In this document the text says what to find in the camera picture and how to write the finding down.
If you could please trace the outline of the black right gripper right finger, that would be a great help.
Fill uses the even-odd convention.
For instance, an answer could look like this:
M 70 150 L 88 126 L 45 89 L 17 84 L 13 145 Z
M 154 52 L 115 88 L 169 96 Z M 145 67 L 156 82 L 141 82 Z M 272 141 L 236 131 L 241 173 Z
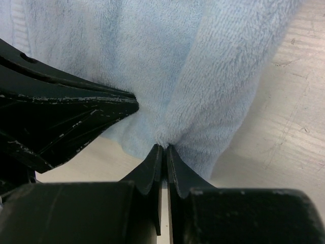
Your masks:
M 311 199 L 294 189 L 216 188 L 166 151 L 171 243 L 324 243 Z

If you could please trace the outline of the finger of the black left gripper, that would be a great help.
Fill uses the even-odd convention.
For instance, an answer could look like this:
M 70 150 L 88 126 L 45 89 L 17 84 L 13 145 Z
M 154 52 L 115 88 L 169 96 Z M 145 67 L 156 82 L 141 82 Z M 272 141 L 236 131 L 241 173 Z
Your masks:
M 1 41 L 1 195 L 72 159 L 139 108 L 133 94 L 28 57 Z

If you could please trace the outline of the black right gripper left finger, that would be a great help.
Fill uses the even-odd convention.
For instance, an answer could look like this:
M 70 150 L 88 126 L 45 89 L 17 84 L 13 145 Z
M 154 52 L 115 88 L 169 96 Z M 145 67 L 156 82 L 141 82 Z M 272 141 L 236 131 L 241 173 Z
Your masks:
M 1 243 L 156 243 L 162 147 L 117 182 L 28 184 L 1 213 Z

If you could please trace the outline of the light blue towel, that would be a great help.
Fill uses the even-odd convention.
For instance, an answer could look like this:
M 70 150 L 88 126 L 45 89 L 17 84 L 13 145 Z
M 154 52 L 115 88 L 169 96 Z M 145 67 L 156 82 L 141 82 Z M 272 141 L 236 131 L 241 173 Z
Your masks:
M 104 135 L 143 159 L 172 144 L 202 178 L 241 126 L 302 1 L 1 1 L 1 38 L 59 70 L 131 92 Z

